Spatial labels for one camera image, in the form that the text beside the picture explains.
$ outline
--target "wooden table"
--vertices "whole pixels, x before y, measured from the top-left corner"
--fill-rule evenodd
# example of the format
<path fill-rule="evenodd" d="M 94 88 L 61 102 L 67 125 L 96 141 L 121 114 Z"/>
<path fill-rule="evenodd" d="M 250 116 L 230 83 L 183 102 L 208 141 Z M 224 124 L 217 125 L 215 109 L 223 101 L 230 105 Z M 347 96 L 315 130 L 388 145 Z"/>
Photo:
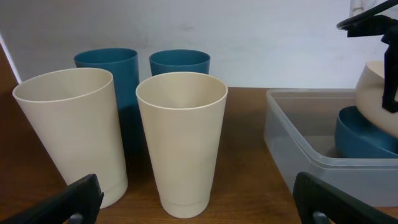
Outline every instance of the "wooden table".
<path fill-rule="evenodd" d="M 300 223 L 262 134 L 266 89 L 230 88 L 210 203 L 197 217 L 168 215 L 146 152 L 126 158 L 129 187 L 97 223 Z M 0 220 L 61 191 L 65 183 L 23 112 L 0 97 Z M 398 208 L 382 208 L 398 218 Z"/>

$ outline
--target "plastic tumbler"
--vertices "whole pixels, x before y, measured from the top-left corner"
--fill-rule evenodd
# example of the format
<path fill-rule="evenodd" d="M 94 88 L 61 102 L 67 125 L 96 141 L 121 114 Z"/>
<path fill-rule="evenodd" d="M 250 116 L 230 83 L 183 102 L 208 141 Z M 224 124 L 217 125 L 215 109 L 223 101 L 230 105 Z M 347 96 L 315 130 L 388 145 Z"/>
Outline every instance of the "plastic tumbler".
<path fill-rule="evenodd" d="M 197 50 L 165 50 L 149 57 L 152 76 L 168 72 L 209 74 L 210 56 Z"/>
<path fill-rule="evenodd" d="M 101 208 L 127 189 L 126 163 L 110 72 L 72 68 L 24 81 L 12 95 L 67 184 L 96 174 Z"/>
<path fill-rule="evenodd" d="M 210 75 L 173 72 L 136 90 L 163 208 L 190 218 L 208 205 L 227 86 Z"/>
<path fill-rule="evenodd" d="M 139 84 L 137 52 L 124 48 L 90 50 L 76 55 L 75 64 L 78 68 L 102 68 L 113 74 L 124 152 L 138 151 L 144 136 L 135 95 Z"/>

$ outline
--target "blue cup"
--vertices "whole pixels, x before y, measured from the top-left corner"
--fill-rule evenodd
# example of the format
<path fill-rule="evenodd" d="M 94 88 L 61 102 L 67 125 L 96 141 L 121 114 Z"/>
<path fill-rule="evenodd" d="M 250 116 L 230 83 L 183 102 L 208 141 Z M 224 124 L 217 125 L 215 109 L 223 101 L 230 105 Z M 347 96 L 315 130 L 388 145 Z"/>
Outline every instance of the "blue cup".
<path fill-rule="evenodd" d="M 152 76 L 168 72 L 209 74 L 210 56 L 197 50 L 165 50 L 149 57 Z"/>
<path fill-rule="evenodd" d="M 138 151 L 143 146 L 144 135 L 136 97 L 137 52 L 123 48 L 89 50 L 76 55 L 74 60 L 78 68 L 102 68 L 113 74 L 124 152 Z"/>

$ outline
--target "clear plastic container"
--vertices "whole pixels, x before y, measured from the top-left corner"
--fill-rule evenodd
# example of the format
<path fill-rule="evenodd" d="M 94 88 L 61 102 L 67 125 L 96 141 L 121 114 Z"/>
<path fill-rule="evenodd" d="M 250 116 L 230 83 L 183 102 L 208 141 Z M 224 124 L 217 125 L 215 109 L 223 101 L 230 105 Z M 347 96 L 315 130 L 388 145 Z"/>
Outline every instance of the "clear plastic container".
<path fill-rule="evenodd" d="M 377 207 L 398 206 L 398 159 L 345 159 L 335 147 L 338 112 L 354 90 L 269 90 L 264 140 L 292 192 L 305 171 Z"/>

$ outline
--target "container rim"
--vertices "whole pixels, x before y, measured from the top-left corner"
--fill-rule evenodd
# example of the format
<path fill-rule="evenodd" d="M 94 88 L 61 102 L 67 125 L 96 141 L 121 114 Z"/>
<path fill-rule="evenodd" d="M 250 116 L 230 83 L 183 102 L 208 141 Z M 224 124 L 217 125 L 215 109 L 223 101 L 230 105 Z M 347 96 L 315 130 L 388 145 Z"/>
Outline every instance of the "container rim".
<path fill-rule="evenodd" d="M 286 131 L 290 137 L 297 143 L 301 151 L 309 158 L 310 162 L 316 166 L 321 166 L 324 169 L 396 169 L 398 167 L 397 159 L 349 159 L 349 158 L 331 158 L 324 156 L 314 150 L 314 148 L 308 143 L 307 140 L 301 135 L 293 123 L 288 119 L 286 114 L 282 111 L 280 106 L 275 102 L 274 97 L 271 95 L 273 93 L 355 93 L 354 89 L 280 89 L 280 90 L 268 90 L 266 93 L 267 102 L 270 104 L 269 110 L 277 111 L 275 115 L 280 119 L 282 125 L 284 125 Z"/>
<path fill-rule="evenodd" d="M 23 85 L 26 85 L 27 83 L 30 83 L 32 80 L 35 80 L 35 79 L 38 79 L 38 78 L 43 78 L 43 77 L 45 77 L 45 76 L 47 76 L 47 75 L 54 75 L 54 74 L 56 74 L 56 73 L 62 73 L 62 72 L 70 71 L 70 70 L 98 70 L 98 71 L 101 71 L 101 72 L 105 72 L 107 75 L 109 75 L 110 79 L 109 79 L 109 82 L 107 82 L 107 83 L 106 83 L 105 85 L 103 85 L 101 88 L 98 88 L 98 89 L 96 89 L 96 90 L 93 90 L 93 91 L 91 91 L 91 92 L 89 92 L 89 93 L 85 93 L 85 94 L 80 95 L 80 96 L 75 96 L 75 97 L 71 97 L 71 98 L 65 98 L 65 99 L 61 99 L 61 100 L 26 100 L 26 99 L 22 99 L 22 98 L 20 98 L 20 97 L 18 97 L 18 96 L 16 95 L 16 91 L 18 90 L 18 88 L 20 88 L 20 87 L 23 86 Z M 113 82 L 113 75 L 112 75 L 112 73 L 109 72 L 109 71 L 107 71 L 107 70 L 105 70 L 105 69 L 101 69 L 101 68 L 68 68 L 68 69 L 57 70 L 57 71 L 54 71 L 54 72 L 48 72 L 48 73 L 45 73 L 45 74 L 37 75 L 36 77 L 33 77 L 33 78 L 28 79 L 28 80 L 26 80 L 26 81 L 24 81 L 24 82 L 18 84 L 18 86 L 16 86 L 16 87 L 13 89 L 13 91 L 12 91 L 12 96 L 13 96 L 16 100 L 23 101 L 23 102 L 27 102 L 27 103 L 56 103 L 56 102 L 62 102 L 62 101 L 75 100 L 75 99 L 77 99 L 77 98 L 83 98 L 83 97 L 85 97 L 85 96 L 94 94 L 94 93 L 96 93 L 96 92 L 98 92 L 98 91 L 101 91 L 102 89 L 106 88 L 106 87 L 107 87 L 110 83 L 112 83 L 112 82 Z"/>
<path fill-rule="evenodd" d="M 167 107 L 163 107 L 163 106 L 157 106 L 157 105 L 153 105 L 152 103 L 146 102 L 145 100 L 143 100 L 143 99 L 138 95 L 138 90 L 139 90 L 140 87 L 141 87 L 145 82 L 147 82 L 148 80 L 151 80 L 151 79 L 157 78 L 157 77 L 161 77 L 161 76 L 164 76 L 164 75 L 174 75 L 174 74 L 181 74 L 181 73 L 189 73 L 189 74 L 192 74 L 192 75 L 203 75 L 203 76 L 206 76 L 206 77 L 208 77 L 208 78 L 215 79 L 216 81 L 218 81 L 218 82 L 220 82 L 220 83 L 223 84 L 223 86 L 225 87 L 225 94 L 224 94 L 220 99 L 218 99 L 218 100 L 216 100 L 216 101 L 214 101 L 214 102 L 212 102 L 212 103 L 210 103 L 210 104 L 203 105 L 203 106 L 197 106 L 197 107 L 193 107 L 193 108 L 167 108 Z M 221 81 L 220 79 L 218 79 L 218 78 L 216 78 L 216 77 L 214 77 L 214 76 L 207 75 L 207 74 L 204 74 L 204 73 L 198 73 L 198 72 L 169 72 L 169 73 L 163 73 L 163 74 L 155 75 L 155 76 L 153 76 L 153 77 L 147 78 L 147 79 L 145 79 L 144 81 L 142 81 L 140 84 L 138 84 L 138 86 L 137 86 L 137 88 L 136 88 L 136 96 L 137 96 L 137 98 L 138 98 L 139 100 L 141 100 L 142 102 L 144 102 L 145 104 L 147 104 L 147 105 L 149 105 L 149 106 L 153 106 L 153 107 L 155 107 L 155 108 L 163 109 L 163 110 L 174 110 L 174 111 L 188 111 L 188 110 L 196 110 L 196 109 L 200 109 L 200 108 L 206 108 L 206 107 L 209 107 L 209 106 L 211 106 L 211 105 L 217 104 L 218 102 L 220 102 L 221 100 L 223 100 L 224 98 L 226 98 L 226 95 L 227 95 L 227 94 L 228 94 L 228 87 L 227 87 L 227 85 L 226 85 L 223 81 Z"/>

